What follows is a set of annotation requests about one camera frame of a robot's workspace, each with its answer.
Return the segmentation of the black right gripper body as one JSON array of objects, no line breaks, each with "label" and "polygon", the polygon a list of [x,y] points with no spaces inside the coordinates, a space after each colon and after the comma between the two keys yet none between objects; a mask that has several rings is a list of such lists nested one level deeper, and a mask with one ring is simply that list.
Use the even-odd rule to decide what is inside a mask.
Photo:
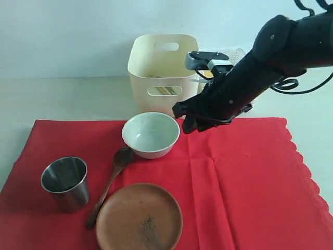
[{"label": "black right gripper body", "polygon": [[203,91],[207,117],[202,121],[208,124],[208,128],[221,125],[223,120],[231,120],[232,116],[284,77],[281,69],[258,61],[253,52],[248,52],[224,76],[217,74],[215,69],[212,72],[213,83]]}]

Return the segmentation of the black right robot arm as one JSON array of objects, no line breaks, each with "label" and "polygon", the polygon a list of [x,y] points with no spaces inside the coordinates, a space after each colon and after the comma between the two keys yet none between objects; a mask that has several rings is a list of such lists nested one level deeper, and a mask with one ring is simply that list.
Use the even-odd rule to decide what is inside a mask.
[{"label": "black right robot arm", "polygon": [[278,15],[258,33],[253,48],[236,64],[219,52],[189,52],[186,68],[210,70],[201,93],[176,103],[176,118],[184,117],[183,132],[204,131],[232,122],[252,108],[267,89],[294,95],[296,78],[309,68],[332,65],[332,13],[297,21]]}]

